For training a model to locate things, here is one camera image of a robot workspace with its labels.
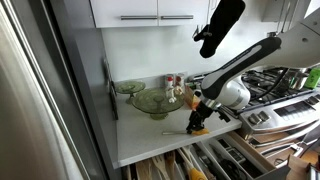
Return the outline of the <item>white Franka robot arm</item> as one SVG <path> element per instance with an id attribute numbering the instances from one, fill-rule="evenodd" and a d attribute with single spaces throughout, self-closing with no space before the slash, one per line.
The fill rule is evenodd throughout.
<path id="1" fill-rule="evenodd" d="M 235 110 L 249 103 L 249 90 L 240 78 L 244 72 L 259 66 L 312 67 L 320 63 L 319 47 L 320 9 L 316 9 L 290 30 L 255 43 L 206 75 L 201 82 L 201 101 L 191 112 L 186 132 L 207 134 L 204 120 L 217 110 L 217 103 Z"/>

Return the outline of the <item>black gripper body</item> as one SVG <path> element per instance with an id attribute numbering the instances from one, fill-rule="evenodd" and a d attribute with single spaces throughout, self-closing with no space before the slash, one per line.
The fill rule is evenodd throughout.
<path id="1" fill-rule="evenodd" d="M 209 118 L 213 112 L 217 112 L 221 120 L 224 120 L 226 122 L 230 121 L 230 118 L 216 105 L 208 107 L 205 103 L 200 102 L 197 105 L 196 109 L 191 112 L 189 123 L 203 124 L 204 121 Z"/>

